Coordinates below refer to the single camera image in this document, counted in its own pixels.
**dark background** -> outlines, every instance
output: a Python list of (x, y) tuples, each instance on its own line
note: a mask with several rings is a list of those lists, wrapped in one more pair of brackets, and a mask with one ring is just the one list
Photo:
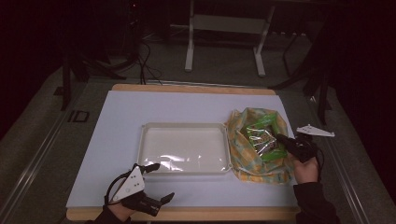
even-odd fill
[[(19, 117), (29, 101), (40, 89), (46, 78), (62, 65), (63, 52), (59, 48), (59, 24), (64, 15), (81, 16), (80, 29), (91, 27), (95, 30), (92, 9), (106, 12), (114, 5), (103, 4), (109, 1), (79, 1), (84, 7), (73, 9), (77, 1), (2, 1), (0, 6), (0, 34), (2, 34), (0, 56), (0, 138)], [(146, 22), (166, 36), (166, 24), (188, 23), (189, 1), (145, 1)], [(228, 12), (235, 10), (234, 1)], [(337, 61), (332, 70), (331, 85), (336, 88), (337, 96), (351, 119), (363, 142), (376, 170), (386, 185), (389, 194), (396, 202), (396, 181), (393, 162), (396, 149), (393, 145), (395, 113), (393, 107), (393, 87), (395, 78), (395, 39), (393, 24), (396, 21), (395, 4), (391, 1), (381, 4), (370, 1), (357, 1), (352, 8), (344, 9), (338, 21), (332, 24), (337, 30), (328, 36), (325, 43), (337, 43)], [(122, 23), (125, 11), (117, 11)], [(105, 24), (114, 29), (115, 24)], [(289, 29), (285, 22), (279, 21), (272, 27), (278, 31)], [(118, 40), (112, 36), (94, 36), (94, 46), (87, 45), (90, 36), (80, 43), (87, 47), (92, 57), (103, 57), (104, 48), (116, 48)]]

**white tray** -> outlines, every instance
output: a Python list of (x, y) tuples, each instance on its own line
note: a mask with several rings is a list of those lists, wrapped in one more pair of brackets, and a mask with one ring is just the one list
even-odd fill
[(232, 168), (227, 131), (221, 123), (143, 125), (139, 165), (159, 163), (152, 174), (225, 174)]

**black sleeve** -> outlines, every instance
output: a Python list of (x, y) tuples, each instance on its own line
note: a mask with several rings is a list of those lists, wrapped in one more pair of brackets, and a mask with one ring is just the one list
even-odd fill
[(301, 223), (340, 223), (335, 207), (323, 195), (322, 185), (318, 182), (294, 185), (294, 194), (301, 212), (296, 221)]
[(107, 208), (107, 206), (103, 206), (103, 211), (96, 218), (95, 221), (88, 220), (85, 224), (130, 224), (131, 218), (128, 218), (125, 222), (121, 222), (114, 214)]

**white desk leg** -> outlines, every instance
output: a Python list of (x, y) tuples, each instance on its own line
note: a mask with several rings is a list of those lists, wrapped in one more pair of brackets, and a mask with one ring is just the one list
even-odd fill
[(189, 26), (189, 46), (187, 48), (186, 65), (184, 70), (186, 72), (192, 71), (192, 59), (194, 57), (194, 1), (190, 0), (190, 26)]
[(265, 37), (267, 37), (268, 35), (268, 29), (270, 28), (271, 19), (274, 15), (274, 11), (275, 7), (271, 7), (270, 11), (268, 12), (267, 20), (262, 27), (262, 39), (260, 40), (259, 46), (253, 48), (259, 77), (265, 76), (264, 65), (262, 64), (262, 46), (264, 45)]

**gray carpet floor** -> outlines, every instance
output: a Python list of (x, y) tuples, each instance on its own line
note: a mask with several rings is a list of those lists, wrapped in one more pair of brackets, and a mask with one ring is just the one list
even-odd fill
[[(193, 70), (190, 73), (184, 71), (187, 52), (185, 32), (175, 32), (168, 42), (156, 35), (147, 36), (145, 39), (149, 48), (142, 46), (141, 55), (143, 59), (148, 56), (149, 68), (145, 70), (148, 83), (266, 88), (288, 78), (281, 60), (283, 49), (290, 41), (285, 36), (270, 35), (267, 38), (262, 53), (267, 75), (258, 77), (250, 40), (235, 40), (233, 36), (227, 41), (213, 41), (211, 35), (201, 33), (201, 36), (197, 36)], [(303, 60), (309, 47), (306, 38), (298, 38), (288, 52), (291, 69), (295, 69)], [(113, 63), (122, 60), (120, 57), (111, 59)], [(62, 86), (62, 69), (52, 74), (0, 143), (2, 205), (6, 204), (37, 151), (46, 151), (36, 167), (37, 173), (29, 180), (28, 188), (14, 204), (15, 209), (9, 214), (8, 223), (72, 223), (64, 216), (65, 205), (106, 99), (106, 92), (115, 83), (139, 83), (140, 77), (138, 64), (118, 71), (121, 76), (127, 77), (123, 81), (91, 72), (88, 83), (73, 80), (73, 101), (65, 111), (60, 110), (62, 97), (53, 95), (55, 89)], [(301, 96), (303, 85), (304, 80), (285, 89), (294, 92), (296, 105), (301, 99), (297, 96)], [(328, 102), (332, 110), (326, 111), (328, 124), (323, 128), (335, 132), (336, 138), (319, 144), (336, 148), (339, 161), (327, 159), (326, 175), (323, 177), (326, 197), (337, 207), (343, 223), (395, 223), (394, 203), (332, 88), (329, 89)], [(85, 123), (67, 122), (72, 110), (89, 111), (90, 118)], [(312, 114), (300, 115), (296, 112), (294, 116), (312, 117)], [(345, 172), (347, 180), (337, 174), (340, 169)], [(353, 190), (345, 189), (349, 187), (340, 184), (340, 181), (350, 182)], [(355, 192), (358, 204), (349, 202), (345, 192)], [(356, 214), (354, 207), (360, 207), (363, 211)]]

